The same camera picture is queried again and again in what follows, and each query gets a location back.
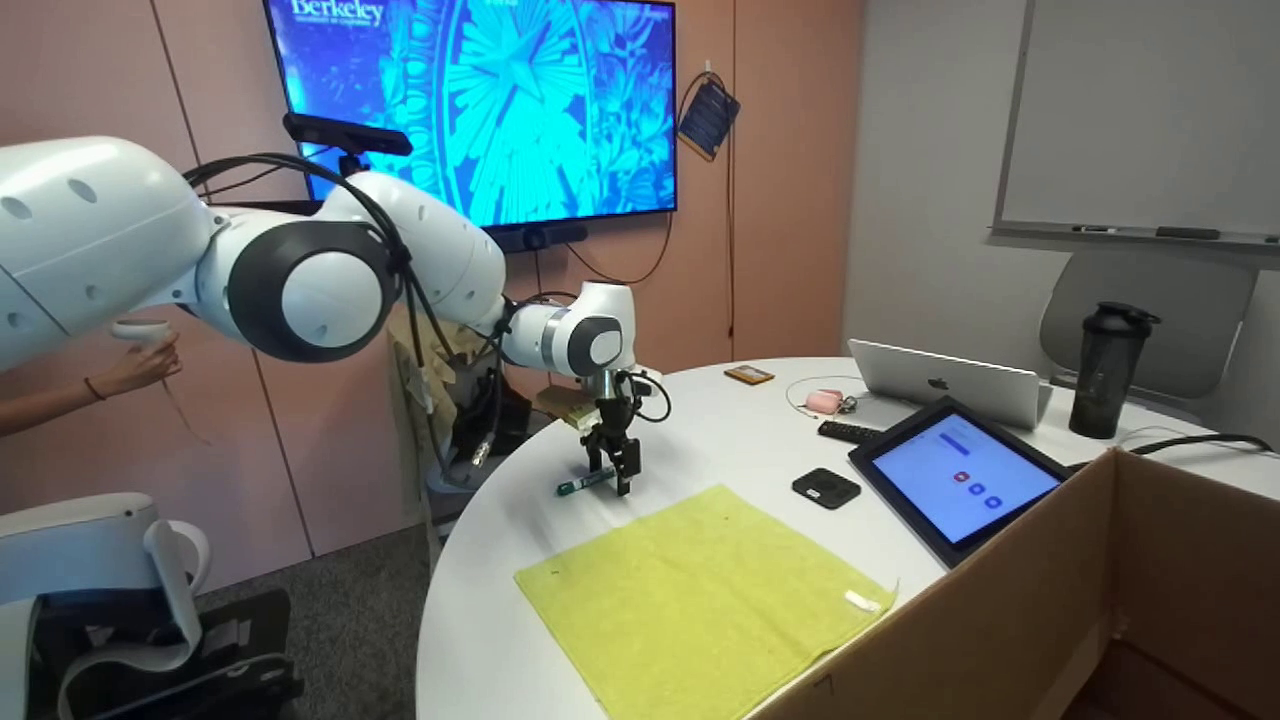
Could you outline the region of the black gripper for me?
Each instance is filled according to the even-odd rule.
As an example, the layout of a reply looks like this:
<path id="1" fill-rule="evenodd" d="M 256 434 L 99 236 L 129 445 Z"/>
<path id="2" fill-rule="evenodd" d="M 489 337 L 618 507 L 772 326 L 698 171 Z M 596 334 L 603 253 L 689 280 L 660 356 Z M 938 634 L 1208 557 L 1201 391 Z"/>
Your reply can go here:
<path id="1" fill-rule="evenodd" d="M 639 478 L 639 445 L 628 438 L 628 426 L 638 422 L 632 400 L 602 400 L 602 422 L 590 427 L 585 447 L 590 461 L 580 469 L 580 489 L 603 483 L 603 469 L 618 474 L 611 494 L 628 498 Z"/>

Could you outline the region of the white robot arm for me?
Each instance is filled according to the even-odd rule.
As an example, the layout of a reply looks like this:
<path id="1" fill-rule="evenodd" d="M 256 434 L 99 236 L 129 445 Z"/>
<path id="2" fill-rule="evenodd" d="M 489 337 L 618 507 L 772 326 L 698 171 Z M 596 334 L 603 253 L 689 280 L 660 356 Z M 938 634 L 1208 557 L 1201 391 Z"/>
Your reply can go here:
<path id="1" fill-rule="evenodd" d="M 0 364 L 174 306 L 278 362 L 330 364 L 377 339 L 409 301 L 452 319 L 522 368 L 592 391 L 590 478 L 628 489 L 639 445 L 638 306 L 590 283 L 564 306 L 516 306 L 502 243 L 446 199 L 352 171 L 299 216 L 218 208 L 208 170 L 181 171 L 120 136 L 0 147 Z"/>

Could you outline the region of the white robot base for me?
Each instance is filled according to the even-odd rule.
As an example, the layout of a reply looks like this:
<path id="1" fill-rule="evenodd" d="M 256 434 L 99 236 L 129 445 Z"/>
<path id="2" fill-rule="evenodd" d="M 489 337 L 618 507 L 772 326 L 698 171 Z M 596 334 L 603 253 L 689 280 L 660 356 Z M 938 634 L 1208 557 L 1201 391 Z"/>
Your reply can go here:
<path id="1" fill-rule="evenodd" d="M 106 645 L 73 665 L 138 672 L 185 669 L 205 626 L 197 587 L 208 578 L 208 536 L 167 520 L 144 494 L 99 494 L 0 517 L 0 720 L 29 718 L 33 634 L 41 600 L 147 600 L 177 627 L 174 645 Z"/>

